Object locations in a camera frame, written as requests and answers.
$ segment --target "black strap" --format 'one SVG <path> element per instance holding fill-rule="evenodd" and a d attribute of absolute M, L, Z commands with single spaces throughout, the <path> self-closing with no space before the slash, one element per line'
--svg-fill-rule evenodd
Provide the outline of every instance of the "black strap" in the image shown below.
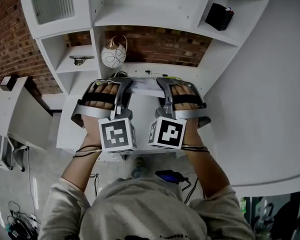
<path fill-rule="evenodd" d="M 179 103 L 194 103 L 194 104 L 201 104 L 200 97 L 191 94 L 184 94 L 184 95 L 176 95 L 173 96 L 173 104 Z"/>
<path fill-rule="evenodd" d="M 116 95 L 102 92 L 88 92 L 86 93 L 81 101 L 84 102 L 106 102 L 115 104 Z"/>

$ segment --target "white cube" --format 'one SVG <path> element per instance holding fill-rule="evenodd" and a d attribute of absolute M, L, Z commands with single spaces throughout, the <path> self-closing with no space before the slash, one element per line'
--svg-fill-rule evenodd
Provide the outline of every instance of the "white cube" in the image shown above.
<path fill-rule="evenodd" d="M 163 149 L 181 149 L 187 120 L 159 116 L 150 128 L 148 146 Z"/>
<path fill-rule="evenodd" d="M 102 151 L 120 153 L 137 148 L 135 128 L 128 118 L 99 119 Z"/>

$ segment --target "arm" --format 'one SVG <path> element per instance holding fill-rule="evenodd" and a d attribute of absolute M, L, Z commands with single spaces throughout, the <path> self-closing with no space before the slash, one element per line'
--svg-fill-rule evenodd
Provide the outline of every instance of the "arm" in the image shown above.
<path fill-rule="evenodd" d="M 116 94 L 118 85 L 102 84 L 95 90 L 96 93 Z M 112 104 L 91 101 L 86 106 L 102 109 L 111 109 Z M 87 134 L 81 145 L 100 146 L 98 118 L 82 116 Z M 82 151 L 92 151 L 97 147 L 86 147 Z M 100 152 L 84 157 L 74 157 L 65 169 L 59 182 L 52 185 L 50 195 L 43 210 L 42 226 L 39 234 L 40 240 L 45 239 L 77 239 L 81 220 L 90 204 L 84 194 L 91 171 Z"/>
<path fill-rule="evenodd" d="M 173 95 L 194 94 L 186 85 L 174 86 Z M 197 109 L 191 103 L 176 104 L 177 110 Z M 198 119 L 188 119 L 185 127 L 185 145 L 203 145 L 197 132 Z M 225 172 L 208 152 L 185 151 L 207 199 L 193 200 L 190 207 L 204 220 L 208 235 L 213 239 L 254 239 L 243 217 L 239 201 L 230 186 Z"/>

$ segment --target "white globe lamp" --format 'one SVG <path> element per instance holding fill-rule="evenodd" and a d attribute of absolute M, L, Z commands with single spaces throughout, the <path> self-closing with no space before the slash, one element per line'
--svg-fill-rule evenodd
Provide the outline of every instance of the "white globe lamp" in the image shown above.
<path fill-rule="evenodd" d="M 128 48 L 128 40 L 124 35 L 125 47 L 121 43 L 115 43 L 116 37 L 117 35 L 112 37 L 101 50 L 102 63 L 112 69 L 120 67 L 125 62 Z"/>

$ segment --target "rolled-up sleeve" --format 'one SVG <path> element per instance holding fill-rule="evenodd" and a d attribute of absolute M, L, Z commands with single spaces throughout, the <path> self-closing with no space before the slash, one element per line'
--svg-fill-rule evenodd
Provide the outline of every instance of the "rolled-up sleeve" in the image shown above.
<path fill-rule="evenodd" d="M 51 186 L 38 239 L 78 239 L 82 217 L 89 207 L 85 194 L 60 178 Z"/>
<path fill-rule="evenodd" d="M 189 206 L 204 220 L 212 239 L 255 239 L 231 186 L 207 199 L 193 200 Z"/>

